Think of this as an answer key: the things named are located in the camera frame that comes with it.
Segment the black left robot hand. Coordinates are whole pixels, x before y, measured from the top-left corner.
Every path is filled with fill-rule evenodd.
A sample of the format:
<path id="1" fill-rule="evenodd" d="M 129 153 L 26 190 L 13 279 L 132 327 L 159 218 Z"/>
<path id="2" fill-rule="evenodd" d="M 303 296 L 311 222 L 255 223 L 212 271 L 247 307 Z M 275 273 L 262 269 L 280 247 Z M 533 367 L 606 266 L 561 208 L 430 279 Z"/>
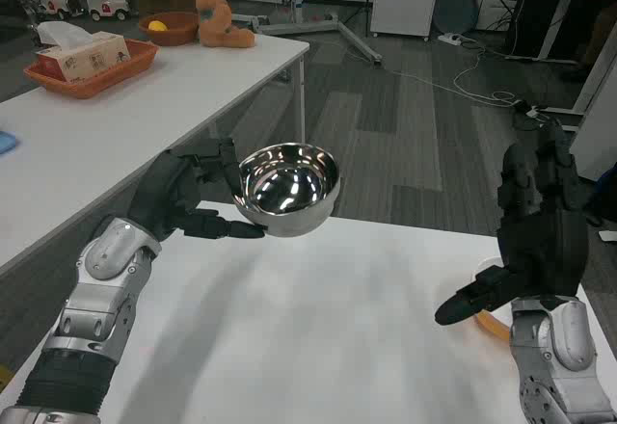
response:
<path id="1" fill-rule="evenodd" d="M 239 162 L 231 138 L 166 149 L 142 175 L 127 218 L 160 242 L 177 229 L 189 237 L 212 240 L 264 237 L 261 225 L 230 222 L 216 210 L 198 208 L 200 186 L 221 178 L 235 198 L 242 197 Z"/>

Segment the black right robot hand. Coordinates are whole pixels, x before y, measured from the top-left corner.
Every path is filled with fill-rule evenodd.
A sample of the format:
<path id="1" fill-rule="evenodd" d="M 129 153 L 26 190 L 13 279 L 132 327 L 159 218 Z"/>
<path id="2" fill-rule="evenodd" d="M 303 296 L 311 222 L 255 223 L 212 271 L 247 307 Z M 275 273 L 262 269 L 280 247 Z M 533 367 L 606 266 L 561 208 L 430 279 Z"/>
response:
<path id="1" fill-rule="evenodd" d="M 586 268 L 588 236 L 579 197 L 579 176 L 568 137 L 556 121 L 538 132 L 537 165 L 524 149 L 503 156 L 497 203 L 501 266 L 491 266 L 459 289 L 435 313 L 441 326 L 493 311 L 516 299 L 573 297 Z"/>

